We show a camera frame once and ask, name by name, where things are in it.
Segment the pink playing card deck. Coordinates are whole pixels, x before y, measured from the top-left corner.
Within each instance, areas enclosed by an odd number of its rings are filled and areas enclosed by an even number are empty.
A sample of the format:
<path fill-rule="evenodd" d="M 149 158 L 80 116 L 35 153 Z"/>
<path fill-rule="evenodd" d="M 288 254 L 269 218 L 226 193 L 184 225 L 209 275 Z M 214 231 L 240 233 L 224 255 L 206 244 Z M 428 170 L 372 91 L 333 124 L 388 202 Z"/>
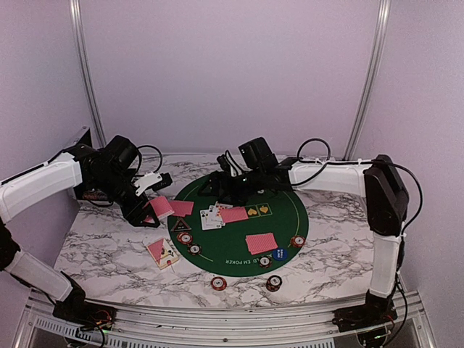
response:
<path fill-rule="evenodd" d="M 174 213 L 174 209 L 165 196 L 156 197 L 149 203 L 158 219 L 166 218 Z"/>

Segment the nine of spades card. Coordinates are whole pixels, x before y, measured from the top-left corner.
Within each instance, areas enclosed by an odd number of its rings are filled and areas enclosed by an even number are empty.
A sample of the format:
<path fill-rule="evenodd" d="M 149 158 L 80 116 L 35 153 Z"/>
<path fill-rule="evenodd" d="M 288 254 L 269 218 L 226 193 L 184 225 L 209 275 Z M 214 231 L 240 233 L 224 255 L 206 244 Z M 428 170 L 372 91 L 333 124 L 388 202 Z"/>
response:
<path fill-rule="evenodd" d="M 200 211 L 200 222 L 203 231 L 222 228 L 222 225 L 220 223 L 210 220 L 208 210 Z"/>

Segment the black triangular all-in button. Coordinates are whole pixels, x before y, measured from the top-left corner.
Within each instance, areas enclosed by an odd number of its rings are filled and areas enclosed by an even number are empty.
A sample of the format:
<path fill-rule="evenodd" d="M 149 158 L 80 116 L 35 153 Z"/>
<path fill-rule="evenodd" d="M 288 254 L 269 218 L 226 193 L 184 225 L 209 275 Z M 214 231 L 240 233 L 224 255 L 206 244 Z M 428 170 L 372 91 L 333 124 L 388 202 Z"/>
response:
<path fill-rule="evenodd" d="M 188 232 L 190 230 L 191 230 L 191 227 L 188 225 L 188 223 L 183 218 L 179 217 L 170 231 L 172 233 L 180 233 L 180 232 Z"/>

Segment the dark chips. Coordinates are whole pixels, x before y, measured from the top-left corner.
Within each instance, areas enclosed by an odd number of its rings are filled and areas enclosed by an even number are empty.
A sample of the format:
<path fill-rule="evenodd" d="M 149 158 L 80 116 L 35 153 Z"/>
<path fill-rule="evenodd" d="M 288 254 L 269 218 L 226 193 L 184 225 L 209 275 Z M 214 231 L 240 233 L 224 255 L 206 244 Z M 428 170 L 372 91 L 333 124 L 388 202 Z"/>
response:
<path fill-rule="evenodd" d="M 198 244 L 191 244 L 188 246 L 188 252 L 191 255 L 198 255 L 202 251 L 202 248 Z"/>
<path fill-rule="evenodd" d="M 272 259 L 269 256 L 262 256 L 258 259 L 261 268 L 269 268 L 272 265 Z"/>

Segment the blue small blind button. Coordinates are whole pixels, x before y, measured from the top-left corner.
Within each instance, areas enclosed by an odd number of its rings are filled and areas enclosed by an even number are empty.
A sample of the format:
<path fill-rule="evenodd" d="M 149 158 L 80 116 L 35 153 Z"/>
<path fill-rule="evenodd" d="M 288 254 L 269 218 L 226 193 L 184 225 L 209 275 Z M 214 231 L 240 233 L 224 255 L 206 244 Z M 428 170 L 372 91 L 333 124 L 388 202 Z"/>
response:
<path fill-rule="evenodd" d="M 286 261 L 289 257 L 288 249 L 279 247 L 272 251 L 272 257 L 276 261 Z"/>

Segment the dark red poker chip stack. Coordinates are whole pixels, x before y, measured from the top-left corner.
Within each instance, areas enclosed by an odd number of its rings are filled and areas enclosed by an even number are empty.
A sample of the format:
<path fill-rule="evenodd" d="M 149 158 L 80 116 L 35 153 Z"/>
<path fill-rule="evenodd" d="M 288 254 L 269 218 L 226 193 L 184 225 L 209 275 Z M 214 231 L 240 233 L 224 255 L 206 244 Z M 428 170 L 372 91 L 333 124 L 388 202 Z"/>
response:
<path fill-rule="evenodd" d="M 272 275 L 267 279 L 265 287 L 268 291 L 275 292 L 280 289 L 282 283 L 282 278 L 279 275 Z"/>

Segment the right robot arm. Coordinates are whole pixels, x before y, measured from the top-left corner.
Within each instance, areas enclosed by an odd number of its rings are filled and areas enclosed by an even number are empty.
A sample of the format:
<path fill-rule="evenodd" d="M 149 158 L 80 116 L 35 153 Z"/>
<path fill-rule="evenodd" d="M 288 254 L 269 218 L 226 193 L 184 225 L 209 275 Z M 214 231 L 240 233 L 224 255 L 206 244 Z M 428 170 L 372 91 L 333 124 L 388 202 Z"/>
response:
<path fill-rule="evenodd" d="M 247 170 L 237 168 L 227 154 L 218 157 L 221 169 L 208 175 L 199 195 L 214 196 L 226 204 L 243 205 L 259 191 L 337 191 L 365 201 L 368 225 L 373 232 L 373 275 L 360 307 L 359 318 L 373 325 L 385 316 L 396 286 L 403 247 L 409 194 L 399 166 L 387 155 L 357 161 L 322 161 L 300 154 L 278 161 L 263 137 L 239 147 Z"/>

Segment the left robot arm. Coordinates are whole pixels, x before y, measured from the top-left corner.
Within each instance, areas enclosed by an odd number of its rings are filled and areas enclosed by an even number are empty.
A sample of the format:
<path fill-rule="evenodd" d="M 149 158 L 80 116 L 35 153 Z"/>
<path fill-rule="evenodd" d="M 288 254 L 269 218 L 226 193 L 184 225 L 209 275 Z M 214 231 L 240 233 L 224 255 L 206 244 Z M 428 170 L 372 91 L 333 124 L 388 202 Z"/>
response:
<path fill-rule="evenodd" d="M 163 181 L 158 171 L 137 177 L 129 168 L 142 155 L 128 138 L 115 136 L 95 149 L 75 144 L 50 160 L 1 182 L 1 270 L 31 285 L 57 304 L 75 322 L 91 317 L 83 290 L 63 273 L 24 251 L 12 238 L 7 223 L 39 202 L 77 186 L 96 189 L 117 204 L 134 227 L 157 227 L 160 222 L 145 194 Z"/>

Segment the white red card box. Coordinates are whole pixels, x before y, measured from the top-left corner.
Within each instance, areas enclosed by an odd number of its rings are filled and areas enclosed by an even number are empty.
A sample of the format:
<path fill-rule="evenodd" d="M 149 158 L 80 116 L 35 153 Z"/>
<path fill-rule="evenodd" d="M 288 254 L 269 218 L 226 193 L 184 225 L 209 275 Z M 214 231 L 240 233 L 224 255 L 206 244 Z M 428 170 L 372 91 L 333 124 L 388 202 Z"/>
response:
<path fill-rule="evenodd" d="M 150 243 L 146 248 L 160 270 L 164 270 L 179 261 L 178 254 L 164 238 Z"/>

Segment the round green poker mat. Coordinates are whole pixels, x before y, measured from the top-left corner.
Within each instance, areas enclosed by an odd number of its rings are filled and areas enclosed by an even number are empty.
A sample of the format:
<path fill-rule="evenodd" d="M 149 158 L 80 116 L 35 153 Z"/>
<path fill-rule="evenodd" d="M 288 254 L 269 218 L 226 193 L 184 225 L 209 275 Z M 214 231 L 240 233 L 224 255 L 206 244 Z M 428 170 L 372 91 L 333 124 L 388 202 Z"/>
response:
<path fill-rule="evenodd" d="M 190 182 L 176 195 L 177 200 L 194 202 L 191 215 L 183 219 L 191 227 L 189 233 L 193 236 L 193 244 L 198 244 L 202 251 L 198 255 L 191 255 L 188 246 L 177 240 L 178 233 L 170 230 L 177 217 L 167 219 L 167 227 L 174 246 L 182 256 L 193 265 L 220 276 L 248 277 L 258 276 L 283 267 L 294 259 L 301 250 L 291 245 L 293 236 L 308 237 L 310 224 L 307 210 L 302 200 L 294 193 L 286 191 L 265 191 L 249 198 L 248 210 L 256 213 L 248 220 L 228 223 L 222 228 L 203 231 L 200 222 L 200 211 L 209 208 L 217 199 L 210 196 L 198 196 L 199 187 L 205 182 L 207 176 L 202 176 Z M 246 236 L 262 233 L 273 233 L 278 248 L 286 248 L 289 257 L 286 261 L 276 261 L 272 251 L 261 254 L 250 254 Z M 269 256 L 272 265 L 261 268 L 258 259 Z"/>

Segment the front aluminium rail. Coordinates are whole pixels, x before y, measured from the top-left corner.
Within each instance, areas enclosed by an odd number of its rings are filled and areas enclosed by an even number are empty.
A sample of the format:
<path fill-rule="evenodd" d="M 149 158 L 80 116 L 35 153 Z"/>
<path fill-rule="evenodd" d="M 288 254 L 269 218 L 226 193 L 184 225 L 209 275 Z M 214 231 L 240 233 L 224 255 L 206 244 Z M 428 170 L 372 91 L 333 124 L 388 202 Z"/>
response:
<path fill-rule="evenodd" d="M 363 296 L 284 307 L 206 309 L 114 303 L 112 328 L 104 335 L 52 315 L 43 294 L 32 291 L 13 347 L 365 347 L 374 328 L 340 332 L 334 310 L 358 305 Z"/>

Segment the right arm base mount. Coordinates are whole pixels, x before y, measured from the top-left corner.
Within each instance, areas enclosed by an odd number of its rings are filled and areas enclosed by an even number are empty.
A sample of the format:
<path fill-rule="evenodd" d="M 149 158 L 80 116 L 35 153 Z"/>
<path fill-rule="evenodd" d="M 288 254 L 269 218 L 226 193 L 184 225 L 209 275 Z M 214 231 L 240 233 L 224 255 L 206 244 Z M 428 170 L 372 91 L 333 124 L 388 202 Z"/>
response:
<path fill-rule="evenodd" d="M 398 318 L 395 309 L 389 308 L 382 312 L 366 304 L 337 309 L 333 314 L 332 323 L 338 327 L 340 332 L 369 328 L 392 322 Z"/>

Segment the left aluminium frame post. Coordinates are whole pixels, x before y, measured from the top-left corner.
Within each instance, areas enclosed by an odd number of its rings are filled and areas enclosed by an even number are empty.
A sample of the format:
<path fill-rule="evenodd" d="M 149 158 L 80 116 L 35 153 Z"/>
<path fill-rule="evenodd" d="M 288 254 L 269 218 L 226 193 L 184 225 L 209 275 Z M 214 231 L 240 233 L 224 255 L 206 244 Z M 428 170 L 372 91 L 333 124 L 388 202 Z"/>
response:
<path fill-rule="evenodd" d="M 91 113 L 91 122 L 98 144 L 100 146 L 106 146 L 107 137 L 104 132 L 104 126 L 99 112 L 94 84 L 91 77 L 91 68 L 88 60 L 80 1 L 70 0 L 69 3 L 72 29 L 75 36 L 75 45 L 77 49 L 78 62 L 80 65 L 80 73 L 82 75 L 85 95 Z"/>

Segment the aluminium frame post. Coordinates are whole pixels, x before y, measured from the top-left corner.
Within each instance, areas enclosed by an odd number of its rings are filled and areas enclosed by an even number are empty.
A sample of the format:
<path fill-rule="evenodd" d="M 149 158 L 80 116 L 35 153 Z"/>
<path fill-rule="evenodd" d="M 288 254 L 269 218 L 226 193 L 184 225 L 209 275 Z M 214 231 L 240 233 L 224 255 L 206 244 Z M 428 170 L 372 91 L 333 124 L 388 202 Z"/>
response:
<path fill-rule="evenodd" d="M 367 119 L 370 97 L 376 82 L 377 74 L 380 70 L 381 59 L 384 52 L 391 5 L 392 2 L 390 0 L 381 0 L 378 5 L 376 29 L 373 36 L 373 45 L 370 53 L 368 69 L 366 72 L 360 101 L 355 114 L 355 121 L 353 123 L 349 140 L 344 151 L 344 160 L 351 160 L 354 157 L 355 150 L 362 134 L 363 126 Z"/>
<path fill-rule="evenodd" d="M 80 1 L 70 0 L 69 3 L 72 29 L 75 36 L 75 45 L 77 49 L 78 62 L 80 65 L 80 73 L 82 75 L 85 95 L 91 113 L 91 122 L 98 144 L 100 146 L 106 146 L 107 137 L 104 132 L 104 126 L 99 112 L 94 84 L 91 77 L 91 68 L 88 60 Z"/>

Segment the right aluminium frame post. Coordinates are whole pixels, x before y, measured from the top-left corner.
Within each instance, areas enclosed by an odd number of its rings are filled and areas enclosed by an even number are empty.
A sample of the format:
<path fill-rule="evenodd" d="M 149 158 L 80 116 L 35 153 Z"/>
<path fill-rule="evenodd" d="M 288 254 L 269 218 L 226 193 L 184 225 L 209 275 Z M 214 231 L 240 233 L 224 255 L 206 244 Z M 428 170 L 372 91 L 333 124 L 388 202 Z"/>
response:
<path fill-rule="evenodd" d="M 381 0 L 378 5 L 376 29 L 373 36 L 373 45 L 370 53 L 368 69 L 366 72 L 360 101 L 355 114 L 355 121 L 353 123 L 349 140 L 344 151 L 344 160 L 351 160 L 354 157 L 355 150 L 362 134 L 363 126 L 367 119 L 370 97 L 376 82 L 377 74 L 380 70 L 381 59 L 384 52 L 391 5 L 392 2 L 390 0 Z"/>

